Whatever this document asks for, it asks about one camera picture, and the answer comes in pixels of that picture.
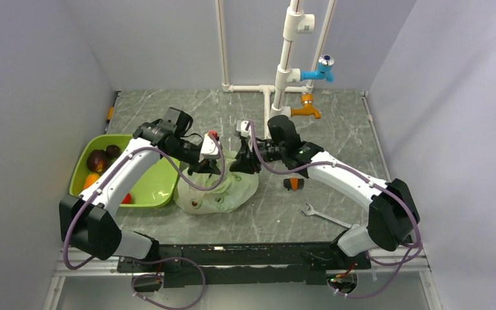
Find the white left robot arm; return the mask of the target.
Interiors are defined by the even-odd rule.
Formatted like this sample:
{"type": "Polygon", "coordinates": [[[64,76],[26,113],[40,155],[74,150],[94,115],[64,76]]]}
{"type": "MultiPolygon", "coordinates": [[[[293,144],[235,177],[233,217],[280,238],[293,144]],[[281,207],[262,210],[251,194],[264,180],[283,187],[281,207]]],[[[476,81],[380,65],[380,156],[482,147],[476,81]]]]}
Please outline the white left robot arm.
{"type": "Polygon", "coordinates": [[[65,195],[59,203],[59,220],[63,241],[63,261],[76,269],[68,258],[69,247],[84,251],[90,259],[125,257],[143,271],[155,269],[160,262],[160,243],[138,232],[122,231],[115,215],[138,180],[161,159],[189,165],[190,173],[216,174],[223,179],[225,156],[211,130],[199,144],[186,139],[193,118],[177,108],[167,109],[165,116],[145,122],[133,133],[122,154],[80,195],[65,195]]]}

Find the orange plastic faucet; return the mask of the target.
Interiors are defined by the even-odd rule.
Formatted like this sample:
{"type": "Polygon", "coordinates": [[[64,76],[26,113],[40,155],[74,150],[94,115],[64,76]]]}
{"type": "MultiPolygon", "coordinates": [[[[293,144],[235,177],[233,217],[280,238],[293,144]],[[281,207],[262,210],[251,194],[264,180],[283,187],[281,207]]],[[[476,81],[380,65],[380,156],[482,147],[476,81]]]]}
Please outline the orange plastic faucet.
{"type": "Polygon", "coordinates": [[[290,116],[312,116],[315,119],[320,119],[321,113],[314,108],[314,95],[312,93],[302,93],[300,95],[301,108],[291,108],[290,116]]]}

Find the dark red fake apple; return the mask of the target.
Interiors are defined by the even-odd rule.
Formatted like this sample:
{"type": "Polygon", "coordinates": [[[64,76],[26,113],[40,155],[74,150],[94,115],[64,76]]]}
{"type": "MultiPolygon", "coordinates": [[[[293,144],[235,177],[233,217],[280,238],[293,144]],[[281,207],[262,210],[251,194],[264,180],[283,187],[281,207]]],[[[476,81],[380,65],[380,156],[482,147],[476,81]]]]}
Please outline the dark red fake apple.
{"type": "Polygon", "coordinates": [[[86,160],[87,168],[91,172],[104,173],[109,165],[107,153],[103,149],[95,149],[90,152],[86,160]]]}

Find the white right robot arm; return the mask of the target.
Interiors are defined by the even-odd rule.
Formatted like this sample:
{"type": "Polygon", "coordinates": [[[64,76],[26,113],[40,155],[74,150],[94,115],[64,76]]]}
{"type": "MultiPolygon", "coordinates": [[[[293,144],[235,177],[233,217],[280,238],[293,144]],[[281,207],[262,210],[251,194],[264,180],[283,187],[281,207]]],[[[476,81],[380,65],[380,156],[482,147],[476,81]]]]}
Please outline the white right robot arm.
{"type": "Polygon", "coordinates": [[[236,135],[241,140],[231,171],[254,174],[270,163],[281,161],[282,174],[298,173],[319,181],[347,196],[368,213],[365,225],[355,225],[341,233],[330,250],[330,259],[345,268],[355,256],[372,250],[395,251],[419,223],[420,217],[409,187],[400,179],[386,181],[336,159],[321,146],[301,139],[295,124],[283,115],[268,122],[269,139],[259,140],[250,121],[238,121],[236,135]]]}

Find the red fake tomato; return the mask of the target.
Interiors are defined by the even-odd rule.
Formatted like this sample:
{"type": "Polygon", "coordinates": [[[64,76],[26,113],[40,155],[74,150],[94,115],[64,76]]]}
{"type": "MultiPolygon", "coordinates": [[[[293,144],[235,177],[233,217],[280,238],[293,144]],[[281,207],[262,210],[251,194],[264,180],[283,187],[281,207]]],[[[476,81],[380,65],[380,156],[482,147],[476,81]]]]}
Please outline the red fake tomato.
{"type": "Polygon", "coordinates": [[[131,204],[133,201],[132,195],[128,193],[122,200],[121,204],[131,204]]]}

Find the blue plastic faucet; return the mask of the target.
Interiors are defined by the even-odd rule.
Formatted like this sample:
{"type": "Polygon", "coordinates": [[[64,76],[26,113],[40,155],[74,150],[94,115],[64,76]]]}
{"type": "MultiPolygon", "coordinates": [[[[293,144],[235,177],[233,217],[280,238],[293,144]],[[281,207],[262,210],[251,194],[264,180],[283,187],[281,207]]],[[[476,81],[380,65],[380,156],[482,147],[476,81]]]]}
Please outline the blue plastic faucet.
{"type": "Polygon", "coordinates": [[[328,54],[320,55],[316,68],[313,71],[301,71],[300,80],[325,80],[328,83],[332,83],[335,80],[332,72],[334,63],[335,60],[332,56],[328,54]]]}

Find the dark maroon fake plum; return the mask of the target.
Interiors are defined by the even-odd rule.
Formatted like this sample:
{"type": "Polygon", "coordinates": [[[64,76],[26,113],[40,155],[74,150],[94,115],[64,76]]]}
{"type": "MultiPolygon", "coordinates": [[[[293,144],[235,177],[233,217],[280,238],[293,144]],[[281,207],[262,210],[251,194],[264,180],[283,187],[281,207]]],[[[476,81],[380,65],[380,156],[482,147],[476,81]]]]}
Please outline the dark maroon fake plum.
{"type": "Polygon", "coordinates": [[[108,159],[115,160],[119,158],[122,151],[117,145],[108,145],[105,149],[105,153],[108,159]]]}

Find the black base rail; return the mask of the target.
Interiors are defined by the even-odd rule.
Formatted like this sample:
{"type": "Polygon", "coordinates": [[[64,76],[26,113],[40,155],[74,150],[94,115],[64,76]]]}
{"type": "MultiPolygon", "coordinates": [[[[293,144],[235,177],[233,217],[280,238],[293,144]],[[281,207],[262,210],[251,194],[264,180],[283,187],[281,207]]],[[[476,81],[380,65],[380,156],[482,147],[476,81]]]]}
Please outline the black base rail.
{"type": "Polygon", "coordinates": [[[324,285],[333,272],[368,270],[364,253],[353,257],[335,242],[162,244],[152,238],[149,250],[118,249],[118,272],[162,277],[165,288],[188,285],[324,285]]]}

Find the light green plastic bag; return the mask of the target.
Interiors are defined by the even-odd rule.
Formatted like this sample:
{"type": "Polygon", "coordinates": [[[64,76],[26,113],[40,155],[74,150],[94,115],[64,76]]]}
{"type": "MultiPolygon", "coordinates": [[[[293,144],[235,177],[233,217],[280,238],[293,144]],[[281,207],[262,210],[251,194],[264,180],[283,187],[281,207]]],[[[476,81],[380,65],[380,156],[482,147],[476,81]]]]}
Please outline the light green plastic bag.
{"type": "Polygon", "coordinates": [[[229,169],[237,155],[226,150],[225,176],[219,186],[211,191],[199,191],[180,178],[173,194],[176,205],[189,214],[233,212],[251,198],[258,186],[257,174],[231,172],[229,169]]]}

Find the yellow orange fake mango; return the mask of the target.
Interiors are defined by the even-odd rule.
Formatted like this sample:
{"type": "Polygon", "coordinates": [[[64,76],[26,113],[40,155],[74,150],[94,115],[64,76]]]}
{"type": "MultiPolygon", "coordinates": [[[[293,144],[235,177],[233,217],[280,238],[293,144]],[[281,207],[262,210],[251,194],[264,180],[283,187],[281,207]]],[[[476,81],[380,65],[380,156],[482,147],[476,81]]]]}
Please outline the yellow orange fake mango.
{"type": "Polygon", "coordinates": [[[83,188],[82,190],[85,190],[87,188],[89,188],[91,185],[93,185],[94,183],[96,183],[100,178],[100,175],[98,173],[90,173],[86,178],[85,178],[85,182],[83,184],[83,188]]]}

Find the black orange small tool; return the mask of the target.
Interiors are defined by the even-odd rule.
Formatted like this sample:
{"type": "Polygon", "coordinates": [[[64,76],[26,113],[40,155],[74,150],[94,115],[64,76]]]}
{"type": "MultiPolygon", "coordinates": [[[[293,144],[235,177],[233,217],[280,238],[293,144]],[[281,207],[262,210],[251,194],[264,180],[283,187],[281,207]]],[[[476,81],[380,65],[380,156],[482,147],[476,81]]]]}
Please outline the black orange small tool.
{"type": "Polygon", "coordinates": [[[305,180],[303,178],[286,178],[283,180],[283,186],[288,191],[299,191],[304,188],[305,180]]]}

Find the silver metal wrench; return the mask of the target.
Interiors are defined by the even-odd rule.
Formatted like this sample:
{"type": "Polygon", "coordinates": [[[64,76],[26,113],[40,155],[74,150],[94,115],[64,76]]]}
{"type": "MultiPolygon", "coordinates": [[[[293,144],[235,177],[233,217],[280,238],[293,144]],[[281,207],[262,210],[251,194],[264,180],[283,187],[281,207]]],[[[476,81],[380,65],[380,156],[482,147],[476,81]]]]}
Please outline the silver metal wrench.
{"type": "Polygon", "coordinates": [[[329,216],[329,215],[324,214],[322,212],[316,211],[315,208],[310,203],[305,203],[304,204],[304,207],[301,207],[299,209],[299,211],[304,216],[317,217],[317,218],[320,218],[320,219],[329,221],[331,223],[337,224],[337,225],[339,225],[339,226],[341,226],[343,228],[346,228],[347,230],[362,228],[362,226],[359,225],[359,224],[357,224],[357,223],[354,223],[354,224],[346,223],[346,222],[344,222],[342,220],[336,219],[336,218],[334,218],[332,216],[329,216]]]}

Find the green plastic basin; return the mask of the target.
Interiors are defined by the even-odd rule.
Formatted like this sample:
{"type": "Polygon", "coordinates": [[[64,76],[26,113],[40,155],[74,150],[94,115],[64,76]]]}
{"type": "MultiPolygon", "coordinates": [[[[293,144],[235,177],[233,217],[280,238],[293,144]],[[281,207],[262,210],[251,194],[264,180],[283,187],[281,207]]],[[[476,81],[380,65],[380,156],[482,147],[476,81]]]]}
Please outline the green plastic basin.
{"type": "MultiPolygon", "coordinates": [[[[108,145],[117,145],[124,151],[132,136],[127,134],[105,134],[92,139],[81,156],[74,169],[68,193],[79,195],[83,190],[85,178],[92,173],[87,168],[86,160],[91,151],[95,149],[105,150],[108,145]]],[[[176,187],[178,173],[167,160],[159,160],[137,181],[129,191],[132,195],[131,204],[121,204],[121,207],[162,207],[172,198],[176,187]]]]}

